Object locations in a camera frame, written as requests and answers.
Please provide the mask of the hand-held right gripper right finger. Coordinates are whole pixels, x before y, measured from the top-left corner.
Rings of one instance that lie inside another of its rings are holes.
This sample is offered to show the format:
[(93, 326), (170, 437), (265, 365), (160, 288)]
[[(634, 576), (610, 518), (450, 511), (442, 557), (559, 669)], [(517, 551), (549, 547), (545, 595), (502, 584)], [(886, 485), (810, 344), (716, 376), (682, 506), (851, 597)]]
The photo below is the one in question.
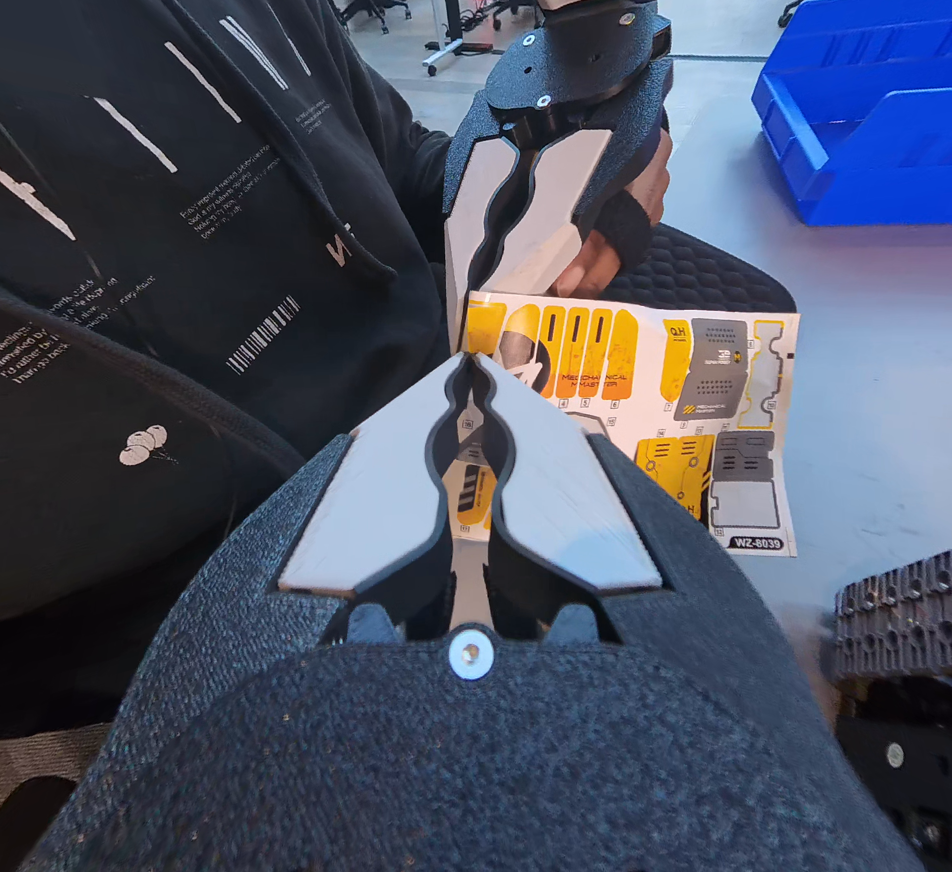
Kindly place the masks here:
[(482, 452), (496, 485), (483, 569), (510, 640), (621, 640), (606, 597), (656, 590), (660, 570), (589, 433), (482, 354), (473, 358)]

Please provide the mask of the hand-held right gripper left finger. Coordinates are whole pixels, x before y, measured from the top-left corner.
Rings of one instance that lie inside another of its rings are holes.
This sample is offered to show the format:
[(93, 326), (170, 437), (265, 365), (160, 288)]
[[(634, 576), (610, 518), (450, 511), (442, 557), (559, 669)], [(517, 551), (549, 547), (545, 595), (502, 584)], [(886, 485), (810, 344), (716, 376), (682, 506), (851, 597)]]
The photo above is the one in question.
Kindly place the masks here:
[(366, 603), (405, 625), (408, 640), (449, 631), (456, 578), (443, 478), (471, 380), (470, 356), (454, 355), (351, 432), (278, 583), (345, 602), (322, 640), (344, 639)]

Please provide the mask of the yellow brick toy robot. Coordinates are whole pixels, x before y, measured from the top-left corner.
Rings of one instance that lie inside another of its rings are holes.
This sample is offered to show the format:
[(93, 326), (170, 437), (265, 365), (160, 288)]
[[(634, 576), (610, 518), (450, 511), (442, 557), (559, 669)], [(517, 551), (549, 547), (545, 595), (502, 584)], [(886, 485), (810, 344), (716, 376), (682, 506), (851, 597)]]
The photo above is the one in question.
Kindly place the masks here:
[(951, 553), (836, 596), (835, 733), (928, 870), (951, 869)]

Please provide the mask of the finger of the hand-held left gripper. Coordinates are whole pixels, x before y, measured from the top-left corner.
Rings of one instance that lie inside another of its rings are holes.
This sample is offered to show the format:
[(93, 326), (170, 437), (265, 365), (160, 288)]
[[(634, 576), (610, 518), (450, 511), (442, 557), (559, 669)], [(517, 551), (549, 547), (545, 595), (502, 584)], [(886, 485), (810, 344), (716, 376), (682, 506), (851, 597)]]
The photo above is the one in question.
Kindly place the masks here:
[(579, 254), (573, 220), (579, 199), (611, 138), (583, 128), (549, 144), (529, 168), (529, 191), (514, 223), (493, 237), (486, 264), (470, 279), (473, 291), (543, 294)]
[(451, 353), (460, 348), (470, 266), (485, 237), (490, 202), (512, 175), (519, 152), (505, 138), (477, 142), (445, 224), (446, 312)]

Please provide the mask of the grey desk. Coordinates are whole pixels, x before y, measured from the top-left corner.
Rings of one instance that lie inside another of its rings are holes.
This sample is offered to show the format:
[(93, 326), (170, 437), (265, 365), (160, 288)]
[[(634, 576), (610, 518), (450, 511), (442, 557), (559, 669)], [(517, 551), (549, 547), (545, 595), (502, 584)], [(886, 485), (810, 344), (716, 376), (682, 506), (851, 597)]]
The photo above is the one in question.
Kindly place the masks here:
[(664, 222), (802, 315), (784, 448), (799, 555), (737, 562), (818, 672), (840, 587), (950, 548), (950, 228), (804, 225), (751, 102), (760, 68), (676, 62)]

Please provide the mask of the blue plastic storage bin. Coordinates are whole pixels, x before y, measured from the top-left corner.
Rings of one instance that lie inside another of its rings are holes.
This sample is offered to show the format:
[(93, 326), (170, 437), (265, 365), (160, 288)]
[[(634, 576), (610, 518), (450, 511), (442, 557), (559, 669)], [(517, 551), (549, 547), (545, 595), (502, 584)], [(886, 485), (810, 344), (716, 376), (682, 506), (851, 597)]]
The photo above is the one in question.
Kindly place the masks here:
[(806, 0), (752, 94), (809, 226), (951, 222), (951, 0)]

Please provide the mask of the printed sticker sheet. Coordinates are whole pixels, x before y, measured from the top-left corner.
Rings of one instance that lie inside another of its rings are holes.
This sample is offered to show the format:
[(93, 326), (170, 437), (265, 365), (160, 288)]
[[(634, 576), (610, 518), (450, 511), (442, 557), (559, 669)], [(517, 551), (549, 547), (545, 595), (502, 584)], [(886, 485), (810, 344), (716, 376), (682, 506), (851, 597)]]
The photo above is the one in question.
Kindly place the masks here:
[(782, 447), (800, 321), (474, 291), (462, 346), (609, 438), (725, 549), (793, 558)]

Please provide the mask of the person's left hand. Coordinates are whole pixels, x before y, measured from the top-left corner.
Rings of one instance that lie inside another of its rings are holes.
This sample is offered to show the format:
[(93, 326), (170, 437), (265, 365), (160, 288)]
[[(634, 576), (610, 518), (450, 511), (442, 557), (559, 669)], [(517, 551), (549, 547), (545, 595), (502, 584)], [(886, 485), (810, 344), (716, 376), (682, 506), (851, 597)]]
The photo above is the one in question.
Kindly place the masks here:
[[(664, 197), (670, 183), (668, 161), (673, 149), (667, 130), (660, 130), (659, 144), (647, 167), (626, 187), (657, 226), (663, 215)], [(597, 298), (622, 268), (621, 259), (599, 232), (592, 230), (579, 254), (549, 288), (558, 297)]]

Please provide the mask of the person's black printed hoodie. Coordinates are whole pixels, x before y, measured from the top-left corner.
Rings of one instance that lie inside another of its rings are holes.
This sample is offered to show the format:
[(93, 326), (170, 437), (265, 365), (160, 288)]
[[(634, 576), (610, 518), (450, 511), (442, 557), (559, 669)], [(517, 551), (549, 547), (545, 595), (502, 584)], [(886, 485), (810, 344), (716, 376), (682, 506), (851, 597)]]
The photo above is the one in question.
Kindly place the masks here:
[(2, 0), (2, 740), (446, 358), (388, 87), (327, 0)]

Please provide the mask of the person's left forearm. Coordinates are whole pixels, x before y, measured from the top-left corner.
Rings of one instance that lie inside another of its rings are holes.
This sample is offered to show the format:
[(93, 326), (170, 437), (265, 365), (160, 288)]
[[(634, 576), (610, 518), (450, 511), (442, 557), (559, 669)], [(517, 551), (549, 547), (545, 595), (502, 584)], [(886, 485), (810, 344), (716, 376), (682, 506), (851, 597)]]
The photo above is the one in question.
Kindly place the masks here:
[(445, 265), (444, 188), (451, 138), (444, 131), (425, 128), (392, 86), (388, 95), (396, 121), (394, 157), (388, 159), (395, 175), (392, 187), (426, 259)]

